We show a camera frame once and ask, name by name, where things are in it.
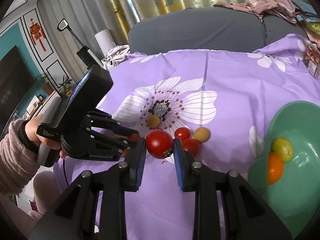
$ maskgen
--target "red chinese knot ornament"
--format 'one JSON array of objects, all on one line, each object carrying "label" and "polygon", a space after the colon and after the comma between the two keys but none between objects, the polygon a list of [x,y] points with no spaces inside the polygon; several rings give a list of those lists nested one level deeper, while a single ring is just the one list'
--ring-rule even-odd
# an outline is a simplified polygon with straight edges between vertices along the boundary
[{"label": "red chinese knot ornament", "polygon": [[43,51],[47,51],[40,39],[41,37],[43,37],[44,39],[46,38],[43,29],[41,28],[39,23],[34,23],[33,19],[30,19],[30,21],[32,22],[32,25],[30,26],[30,37],[32,43],[36,45],[36,41],[39,40]]}]

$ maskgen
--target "pile of clothes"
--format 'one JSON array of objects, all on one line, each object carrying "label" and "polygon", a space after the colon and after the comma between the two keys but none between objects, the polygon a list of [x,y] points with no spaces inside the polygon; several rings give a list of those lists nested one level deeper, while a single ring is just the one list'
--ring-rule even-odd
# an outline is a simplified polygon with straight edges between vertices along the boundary
[{"label": "pile of clothes", "polygon": [[290,23],[298,23],[306,31],[311,42],[320,48],[320,18],[310,4],[299,0],[247,0],[245,3],[218,3],[214,7],[225,7],[255,14],[261,22],[263,13],[278,16]]},{"label": "pile of clothes", "polygon": [[103,68],[108,71],[114,70],[121,62],[125,60],[129,53],[131,53],[129,45],[121,45],[109,49],[107,55],[102,60]]}]

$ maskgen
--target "cable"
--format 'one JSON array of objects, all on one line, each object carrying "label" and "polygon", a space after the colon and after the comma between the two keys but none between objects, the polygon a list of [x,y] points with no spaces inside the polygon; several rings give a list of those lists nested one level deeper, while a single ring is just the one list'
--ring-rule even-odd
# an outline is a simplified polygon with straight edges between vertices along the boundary
[{"label": "cable", "polygon": [[66,175],[66,168],[65,168],[65,160],[63,159],[62,160],[62,166],[63,166],[63,174],[64,174],[64,179],[66,180],[66,184],[67,186],[69,187],[69,183],[68,183],[68,180],[67,180],[67,175]]}]

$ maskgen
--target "tomato stem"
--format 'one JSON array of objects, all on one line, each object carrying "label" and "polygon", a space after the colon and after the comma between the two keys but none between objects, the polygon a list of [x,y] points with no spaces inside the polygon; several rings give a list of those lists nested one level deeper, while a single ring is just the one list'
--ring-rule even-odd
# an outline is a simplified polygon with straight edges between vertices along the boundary
[{"label": "tomato stem", "polygon": [[169,150],[166,150],[165,152],[163,152],[163,155],[167,158],[170,157],[173,153],[172,148],[170,148]]}]

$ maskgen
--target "red tomato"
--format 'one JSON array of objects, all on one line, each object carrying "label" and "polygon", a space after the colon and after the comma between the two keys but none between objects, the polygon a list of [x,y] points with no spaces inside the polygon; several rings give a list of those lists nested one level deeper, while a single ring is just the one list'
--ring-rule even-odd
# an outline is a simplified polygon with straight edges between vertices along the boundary
[{"label": "red tomato", "polygon": [[172,154],[173,138],[162,130],[152,130],[146,137],[148,152],[156,159],[164,159]]},{"label": "red tomato", "polygon": [[121,155],[121,157],[125,157],[126,155],[127,155],[127,153],[129,152],[129,150],[128,149],[125,149],[124,151],[123,151],[123,153],[122,153],[122,155]]},{"label": "red tomato", "polygon": [[200,143],[193,138],[185,139],[181,142],[182,148],[185,151],[191,152],[194,157],[200,152]]},{"label": "red tomato", "polygon": [[181,141],[190,138],[190,130],[186,127],[180,127],[174,132],[175,138],[180,138]]},{"label": "red tomato", "polygon": [[140,135],[134,133],[134,134],[129,135],[129,136],[128,136],[128,139],[137,142],[137,141],[139,141],[139,139],[140,139]]}]

